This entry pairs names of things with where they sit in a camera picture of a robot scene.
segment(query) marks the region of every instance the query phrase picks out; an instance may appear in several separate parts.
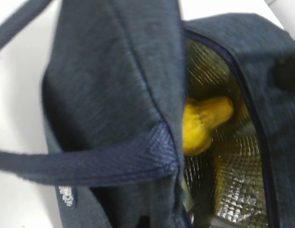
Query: navy blue bag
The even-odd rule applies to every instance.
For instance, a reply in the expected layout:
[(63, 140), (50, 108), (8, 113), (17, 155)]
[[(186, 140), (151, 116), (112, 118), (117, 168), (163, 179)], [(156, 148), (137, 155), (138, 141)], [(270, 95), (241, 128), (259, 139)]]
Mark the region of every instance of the navy blue bag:
[[(29, 0), (4, 22), (0, 49), (49, 2)], [(295, 228), (295, 86), (284, 83), (295, 82), (294, 56), (290, 36), (257, 15), (183, 23), (177, 1), (64, 0), (41, 92), (49, 154), (0, 151), (0, 170), (54, 185), (65, 228)], [(233, 201), (235, 181), (229, 195), (218, 190), (228, 179), (215, 143), (183, 157), (186, 96), (204, 96), (193, 78), (221, 69), (256, 133), (257, 165), (232, 164), (245, 171), (234, 179), (253, 172), (259, 180), (238, 181), (250, 182), (249, 216)]]

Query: bag strap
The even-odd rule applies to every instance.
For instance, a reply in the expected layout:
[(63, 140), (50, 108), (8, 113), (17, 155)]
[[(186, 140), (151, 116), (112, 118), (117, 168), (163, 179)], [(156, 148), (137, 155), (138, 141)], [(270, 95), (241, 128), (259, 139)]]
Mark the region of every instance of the bag strap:
[(118, 186), (163, 178), (176, 173), (178, 166), (164, 123), (108, 148), (39, 155), (0, 151), (0, 170), (50, 185)]
[(0, 25), (0, 50), (38, 16), (51, 0), (29, 0)]

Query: zipper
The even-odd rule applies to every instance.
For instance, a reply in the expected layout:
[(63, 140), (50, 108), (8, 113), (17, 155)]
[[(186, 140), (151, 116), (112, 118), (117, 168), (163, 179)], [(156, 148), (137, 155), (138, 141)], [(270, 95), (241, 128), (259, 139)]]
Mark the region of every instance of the zipper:
[(202, 35), (199, 35), (188, 29), (185, 29), (185, 36), (205, 46), (208, 46), (213, 51), (215, 51), (226, 62), (226, 64), (228, 65), (228, 67), (230, 68), (230, 70), (236, 77), (236, 80), (242, 91), (242, 95), (247, 104), (251, 119), (254, 123), (255, 129), (259, 138), (259, 143), (261, 148), (263, 183), (264, 183), (264, 190), (265, 190), (265, 196), (266, 196), (266, 213), (267, 213), (269, 227), (279, 228), (280, 225), (279, 225), (277, 201), (275, 197), (274, 181), (273, 181), (273, 175), (271, 171), (270, 152), (266, 144), (266, 134), (262, 128), (261, 121), (257, 115), (252, 97), (250, 95), (247, 84), (243, 78), (241, 70), (239, 66), (237, 65), (237, 63), (235, 62), (233, 56), (224, 47), (222, 47), (215, 41), (207, 37), (204, 37)]

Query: bag opening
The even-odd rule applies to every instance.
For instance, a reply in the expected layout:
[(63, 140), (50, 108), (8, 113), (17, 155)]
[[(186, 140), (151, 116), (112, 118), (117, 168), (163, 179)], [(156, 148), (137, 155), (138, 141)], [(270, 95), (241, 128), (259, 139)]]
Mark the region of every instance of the bag opening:
[(268, 219), (258, 135), (233, 69), (212, 48), (187, 40), (188, 97), (228, 97), (233, 117), (212, 135), (202, 154), (185, 158), (195, 228), (266, 228)]

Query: white table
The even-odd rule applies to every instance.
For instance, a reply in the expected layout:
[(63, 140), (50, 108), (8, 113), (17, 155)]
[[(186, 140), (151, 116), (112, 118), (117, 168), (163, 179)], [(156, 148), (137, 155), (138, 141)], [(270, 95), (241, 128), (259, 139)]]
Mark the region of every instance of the white table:
[[(0, 23), (24, 0), (0, 0)], [(0, 52), (0, 148), (45, 152), (40, 81), (46, 67), (60, 2)], [(183, 18), (255, 12), (280, 25), (262, 0), (181, 0)], [(0, 172), (0, 228), (61, 228), (53, 187)]]

